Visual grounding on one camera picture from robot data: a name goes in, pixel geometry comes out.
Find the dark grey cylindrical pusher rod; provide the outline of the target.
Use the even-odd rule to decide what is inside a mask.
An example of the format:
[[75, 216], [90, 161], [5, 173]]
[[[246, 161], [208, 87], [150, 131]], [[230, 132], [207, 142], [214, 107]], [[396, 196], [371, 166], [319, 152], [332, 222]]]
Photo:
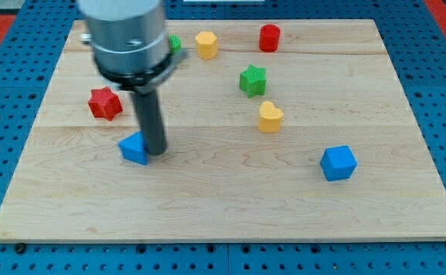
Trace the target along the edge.
[[131, 100], [144, 136], [145, 151], [153, 156], [163, 154], [167, 149], [167, 141], [157, 91], [152, 90], [148, 93], [133, 91]]

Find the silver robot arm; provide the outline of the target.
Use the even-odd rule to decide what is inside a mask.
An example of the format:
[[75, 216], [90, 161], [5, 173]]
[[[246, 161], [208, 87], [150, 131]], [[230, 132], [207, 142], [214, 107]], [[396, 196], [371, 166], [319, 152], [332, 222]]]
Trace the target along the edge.
[[157, 88], [187, 57], [172, 50], [162, 0], [77, 0], [99, 73], [129, 91], [144, 149], [153, 156], [167, 149]]

